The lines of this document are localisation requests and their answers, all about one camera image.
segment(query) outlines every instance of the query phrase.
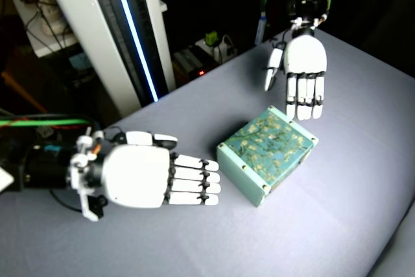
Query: teal box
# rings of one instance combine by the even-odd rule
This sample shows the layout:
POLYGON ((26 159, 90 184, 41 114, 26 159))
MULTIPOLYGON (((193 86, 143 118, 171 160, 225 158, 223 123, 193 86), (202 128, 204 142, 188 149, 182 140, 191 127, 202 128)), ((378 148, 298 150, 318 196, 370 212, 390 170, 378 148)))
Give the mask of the teal box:
POLYGON ((217 147, 220 170, 259 206, 318 139, 273 106, 217 147))

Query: gray table surface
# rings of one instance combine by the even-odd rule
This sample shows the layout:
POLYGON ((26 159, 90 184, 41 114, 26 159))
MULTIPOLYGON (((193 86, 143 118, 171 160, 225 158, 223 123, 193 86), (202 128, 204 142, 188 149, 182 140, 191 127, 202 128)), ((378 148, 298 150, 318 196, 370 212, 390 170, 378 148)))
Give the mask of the gray table surface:
MULTIPOLYGON (((415 80, 318 32, 327 51, 322 118, 302 122, 318 146, 253 207, 222 175, 218 206, 132 210, 110 205, 90 223, 46 191, 0 197, 0 275, 366 276, 415 194, 415 80)), ((180 138, 178 152, 215 145, 270 104, 269 43, 120 122, 180 138)), ((75 194, 60 193, 76 202, 75 194)))

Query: led light strip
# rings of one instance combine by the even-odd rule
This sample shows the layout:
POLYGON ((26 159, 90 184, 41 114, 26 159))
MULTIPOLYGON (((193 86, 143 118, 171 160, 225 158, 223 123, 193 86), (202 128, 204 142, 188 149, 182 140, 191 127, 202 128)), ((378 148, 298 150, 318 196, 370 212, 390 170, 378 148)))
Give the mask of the led light strip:
POLYGON ((139 55, 140 60, 141 60, 141 64, 143 65, 143 69, 144 69, 145 76, 147 78, 148 86, 150 87, 151 94, 153 96, 154 102, 157 102, 158 101, 158 96, 157 96, 157 93, 156 93, 156 89, 154 88, 153 81, 152 81, 151 75, 150 75, 150 71, 148 70, 148 65, 147 65, 147 62, 146 62, 145 57, 144 57, 143 48, 141 47, 140 41, 138 39, 138 33, 137 33, 137 30, 136 30, 136 26, 134 25, 134 22, 133 22, 133 19, 132 19, 130 7, 128 6, 128 1, 127 0, 121 0, 121 4, 123 5, 124 13, 125 13, 125 16, 127 18, 128 26, 130 27, 131 34, 132 34, 134 43, 135 43, 136 48, 137 48, 138 55, 139 55))

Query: robotic hand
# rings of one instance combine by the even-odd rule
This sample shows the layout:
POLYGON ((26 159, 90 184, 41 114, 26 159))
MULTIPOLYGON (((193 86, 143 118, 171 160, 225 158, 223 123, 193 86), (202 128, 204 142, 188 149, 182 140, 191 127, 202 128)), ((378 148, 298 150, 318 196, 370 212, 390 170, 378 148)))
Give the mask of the robotic hand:
POLYGON ((314 31, 327 19, 331 0, 327 0, 324 11, 321 2, 290 1, 294 17, 290 28, 292 40, 286 43, 282 39, 277 43, 268 61, 265 91, 272 88, 276 73, 282 68, 287 76, 286 114, 291 119, 295 115, 298 120, 322 115, 327 56, 322 43, 314 37, 314 31))
POLYGON ((101 132, 81 136, 71 159, 71 187, 78 191, 82 214, 91 221, 103 216, 94 203, 95 190, 130 208, 158 208, 162 204, 216 205, 220 192, 217 162, 170 152, 172 136, 132 131, 119 133, 115 147, 99 159, 101 132))

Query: floral pattern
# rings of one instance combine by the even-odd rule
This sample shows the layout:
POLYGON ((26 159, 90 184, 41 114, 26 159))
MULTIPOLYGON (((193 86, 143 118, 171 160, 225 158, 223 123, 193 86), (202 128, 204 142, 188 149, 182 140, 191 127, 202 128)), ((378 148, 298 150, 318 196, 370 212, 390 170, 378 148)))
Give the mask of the floral pattern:
POLYGON ((278 184, 313 147, 288 123, 265 111, 225 144, 270 186, 278 184))

